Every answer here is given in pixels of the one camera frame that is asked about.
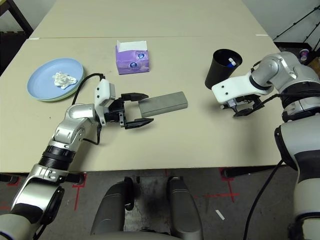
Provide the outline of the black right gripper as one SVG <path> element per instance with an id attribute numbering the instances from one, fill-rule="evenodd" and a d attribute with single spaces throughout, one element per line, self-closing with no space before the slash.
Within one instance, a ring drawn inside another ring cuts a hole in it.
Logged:
<path id="1" fill-rule="evenodd" d="M 228 102 L 221 105 L 221 109 L 232 109 L 235 110 L 233 117 L 246 117 L 253 113 L 252 109 L 261 109 L 265 105 L 261 104 L 262 100 L 259 95 L 245 95 L 237 97 L 236 102 L 229 100 Z"/>

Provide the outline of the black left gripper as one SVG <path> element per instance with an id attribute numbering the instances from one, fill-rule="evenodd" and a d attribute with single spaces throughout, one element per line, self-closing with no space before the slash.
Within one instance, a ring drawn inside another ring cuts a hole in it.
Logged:
<path id="1" fill-rule="evenodd" d="M 147 99 L 149 96 L 144 93 L 122 93 L 121 98 L 114 100 L 108 107 L 107 122 L 119 123 L 122 128 L 135 129 L 151 123 L 153 118 L 138 118 L 133 121 L 126 121 L 125 101 L 138 102 Z"/>

